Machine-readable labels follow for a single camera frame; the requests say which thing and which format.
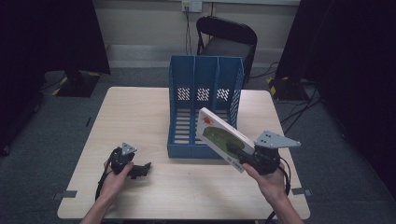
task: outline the light wood tabletop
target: light wood tabletop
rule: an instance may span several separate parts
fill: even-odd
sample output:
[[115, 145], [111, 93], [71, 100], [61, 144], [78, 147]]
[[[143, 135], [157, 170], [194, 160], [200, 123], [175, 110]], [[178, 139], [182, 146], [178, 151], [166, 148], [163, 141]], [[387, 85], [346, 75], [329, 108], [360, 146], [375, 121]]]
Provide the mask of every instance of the light wood tabletop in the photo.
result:
[[[134, 164], [152, 166], [147, 176], [126, 181], [106, 218], [266, 219], [272, 208], [246, 172], [240, 174], [224, 160], [168, 157], [169, 113], [167, 88], [110, 88], [67, 188], [77, 195], [62, 199], [58, 216], [85, 216], [94, 203], [104, 162], [125, 142], [137, 147]], [[242, 91], [237, 128], [250, 139], [264, 130], [283, 133], [269, 92]], [[290, 165], [291, 188], [300, 188], [289, 150], [281, 148], [279, 154]], [[309, 218], [305, 196], [290, 192], [289, 197], [301, 218]]]

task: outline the chair backrest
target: chair backrest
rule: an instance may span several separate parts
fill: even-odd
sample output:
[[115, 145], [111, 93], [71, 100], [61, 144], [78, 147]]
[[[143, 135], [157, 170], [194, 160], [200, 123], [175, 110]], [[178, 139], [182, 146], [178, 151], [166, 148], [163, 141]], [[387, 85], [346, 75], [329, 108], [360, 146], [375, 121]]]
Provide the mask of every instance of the chair backrest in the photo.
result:
[[239, 43], [253, 46], [257, 45], [256, 33], [244, 23], [228, 21], [214, 16], [206, 16], [200, 18], [196, 22], [196, 27], [200, 42], [202, 41], [201, 33], [203, 33]]

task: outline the blue plastic organizer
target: blue plastic organizer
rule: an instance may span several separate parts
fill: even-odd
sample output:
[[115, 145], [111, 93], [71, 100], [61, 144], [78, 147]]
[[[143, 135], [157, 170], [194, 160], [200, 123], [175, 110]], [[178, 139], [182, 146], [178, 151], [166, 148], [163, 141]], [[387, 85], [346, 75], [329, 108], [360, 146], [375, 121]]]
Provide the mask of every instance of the blue plastic organizer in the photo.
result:
[[172, 56], [169, 65], [169, 158], [221, 159], [195, 137], [198, 112], [206, 107], [236, 128], [243, 80], [241, 58]]

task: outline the book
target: book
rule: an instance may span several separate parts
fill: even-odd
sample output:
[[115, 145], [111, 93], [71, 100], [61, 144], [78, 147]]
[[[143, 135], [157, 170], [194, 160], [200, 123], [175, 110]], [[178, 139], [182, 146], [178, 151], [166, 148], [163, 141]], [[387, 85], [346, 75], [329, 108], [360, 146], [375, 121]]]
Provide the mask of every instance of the book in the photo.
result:
[[253, 154], [254, 142], [205, 107], [199, 111], [196, 135], [237, 171], [245, 171], [235, 151]]

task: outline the wall socket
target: wall socket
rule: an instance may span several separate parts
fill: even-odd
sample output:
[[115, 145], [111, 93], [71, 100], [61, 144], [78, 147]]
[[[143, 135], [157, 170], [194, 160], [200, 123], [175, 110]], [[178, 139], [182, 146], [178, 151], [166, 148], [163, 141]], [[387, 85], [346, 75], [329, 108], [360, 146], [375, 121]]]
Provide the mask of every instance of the wall socket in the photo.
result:
[[181, 11], [189, 12], [202, 12], [202, 2], [201, 1], [181, 1]]

